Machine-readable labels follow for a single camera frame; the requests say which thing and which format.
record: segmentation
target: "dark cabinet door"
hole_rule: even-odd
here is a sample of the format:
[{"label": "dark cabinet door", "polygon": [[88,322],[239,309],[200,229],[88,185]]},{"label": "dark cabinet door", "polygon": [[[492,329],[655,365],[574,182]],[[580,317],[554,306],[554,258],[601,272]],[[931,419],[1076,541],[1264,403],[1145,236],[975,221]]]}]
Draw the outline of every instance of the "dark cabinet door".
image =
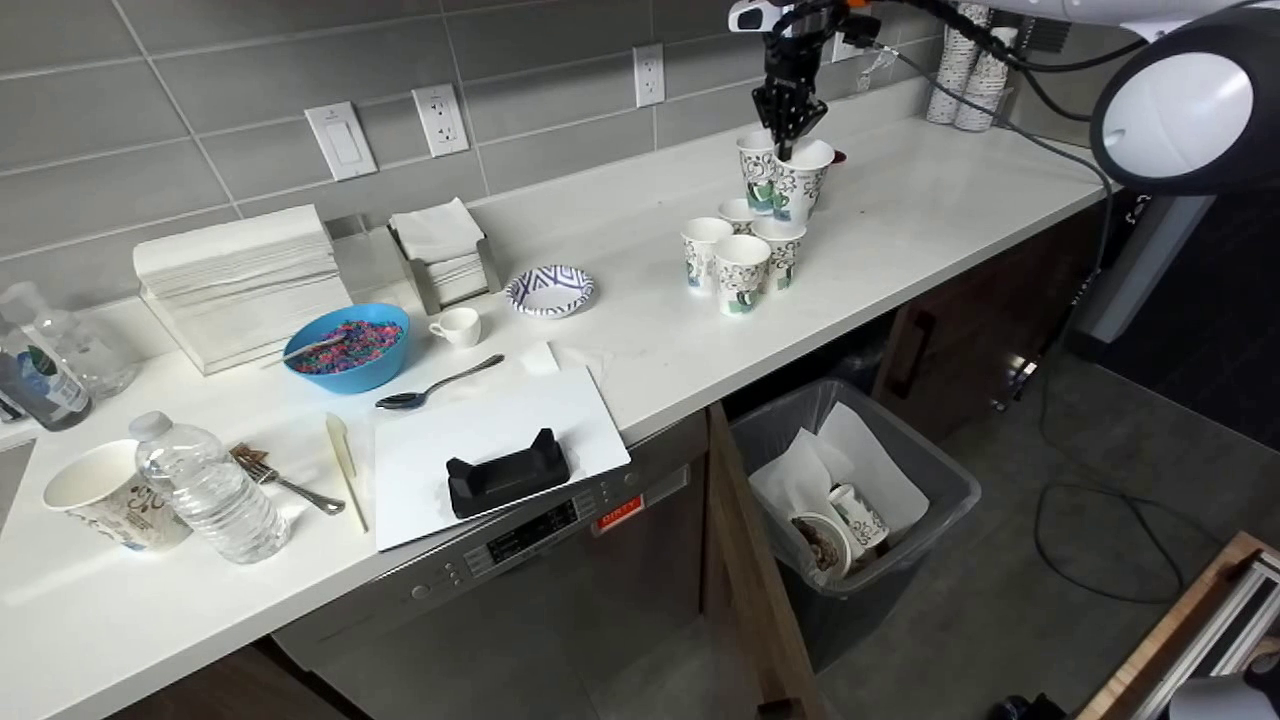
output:
[{"label": "dark cabinet door", "polygon": [[1038,361],[1087,275],[1098,216],[1070,216],[1036,241],[903,306],[874,402],[924,438],[1007,403],[1007,371]]}]

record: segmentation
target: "plate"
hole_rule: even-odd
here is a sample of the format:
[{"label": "plate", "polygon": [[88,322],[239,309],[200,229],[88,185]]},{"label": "plate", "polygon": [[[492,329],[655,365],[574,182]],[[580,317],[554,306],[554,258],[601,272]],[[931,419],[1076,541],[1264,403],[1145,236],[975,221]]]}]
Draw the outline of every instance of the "plate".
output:
[{"label": "plate", "polygon": [[574,317],[595,302],[595,280],[567,264],[539,264],[513,280],[513,306],[531,317]]}]

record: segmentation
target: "white countertop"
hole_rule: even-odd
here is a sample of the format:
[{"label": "white countertop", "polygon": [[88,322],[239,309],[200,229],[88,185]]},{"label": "white countertop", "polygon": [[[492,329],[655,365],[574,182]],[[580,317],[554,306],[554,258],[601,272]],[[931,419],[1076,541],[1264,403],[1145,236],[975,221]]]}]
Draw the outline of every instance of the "white countertop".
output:
[{"label": "white countertop", "polygon": [[[421,388],[492,347],[552,340],[560,365],[595,371],[619,432],[645,442],[1098,198],[1087,174],[1016,137],[931,129],[912,120],[916,110],[919,83],[833,110],[821,137],[849,166],[826,174],[795,284],[747,322],[682,293],[674,241],[686,216],[716,213],[741,190],[732,137],[482,200],[475,216],[507,259],[585,264],[601,302],[549,326],[487,297],[481,347],[426,352],[391,388]],[[325,413],[363,424],[367,442],[367,403],[321,396],[282,368],[205,382],[181,355],[160,355],[78,430],[40,438],[0,537],[0,716],[104,716],[426,553],[377,556],[350,513],[306,513],[291,544],[255,567],[220,566],[200,544],[113,553],[40,510],[62,458],[163,407],[223,442],[275,448],[282,477],[345,495]]]}]

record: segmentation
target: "blue bowl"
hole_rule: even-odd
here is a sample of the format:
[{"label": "blue bowl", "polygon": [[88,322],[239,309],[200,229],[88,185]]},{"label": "blue bowl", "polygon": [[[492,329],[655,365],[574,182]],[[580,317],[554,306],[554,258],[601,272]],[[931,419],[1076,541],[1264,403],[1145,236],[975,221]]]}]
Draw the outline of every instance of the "blue bowl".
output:
[{"label": "blue bowl", "polygon": [[413,317],[403,317],[399,309],[391,306],[350,306],[350,309],[338,309],[338,311],[328,311],[328,317],[314,317],[311,326],[303,326],[298,331],[291,331],[291,340],[282,345],[282,355],[291,355],[297,347],[306,347],[306,345],[321,345],[325,338],[331,338],[335,329],[350,326],[350,322],[363,322],[363,326],[396,326],[399,338],[396,345],[389,345],[379,355],[357,365],[357,368],[345,368],[345,371],[298,371],[291,368],[297,375],[335,392],[335,396],[357,396],[357,392],[370,392],[379,383],[389,383],[391,375],[403,371],[403,361],[409,361],[409,347],[413,347]]}]

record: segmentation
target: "gray trash can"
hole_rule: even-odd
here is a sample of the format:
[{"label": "gray trash can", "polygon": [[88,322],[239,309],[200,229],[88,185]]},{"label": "gray trash can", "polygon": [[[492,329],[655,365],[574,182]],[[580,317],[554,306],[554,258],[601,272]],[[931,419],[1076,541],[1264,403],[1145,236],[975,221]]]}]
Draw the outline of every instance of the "gray trash can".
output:
[{"label": "gray trash can", "polygon": [[844,382],[817,382],[741,415],[732,432],[747,477],[784,458],[801,430],[821,432],[834,403],[851,407],[874,432],[898,472],[929,495],[929,513],[874,566],[841,585],[807,588],[780,566],[817,669],[833,665],[885,620],[929,550],[980,502],[980,486],[959,465]]}]

